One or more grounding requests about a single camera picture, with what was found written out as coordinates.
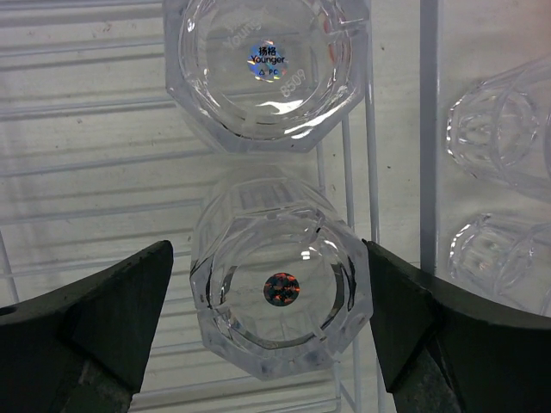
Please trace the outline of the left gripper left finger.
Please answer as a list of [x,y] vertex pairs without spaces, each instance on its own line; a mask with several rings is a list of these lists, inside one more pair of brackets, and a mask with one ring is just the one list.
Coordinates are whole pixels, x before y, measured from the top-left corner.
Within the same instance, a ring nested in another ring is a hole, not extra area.
[[126,412],[140,392],[174,256],[159,241],[1,310],[3,412]]

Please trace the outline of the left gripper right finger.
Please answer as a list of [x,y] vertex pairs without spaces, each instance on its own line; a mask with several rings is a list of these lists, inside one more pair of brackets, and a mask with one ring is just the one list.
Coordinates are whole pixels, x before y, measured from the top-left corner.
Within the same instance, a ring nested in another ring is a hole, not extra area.
[[398,412],[548,412],[550,320],[495,303],[367,241],[370,326]]

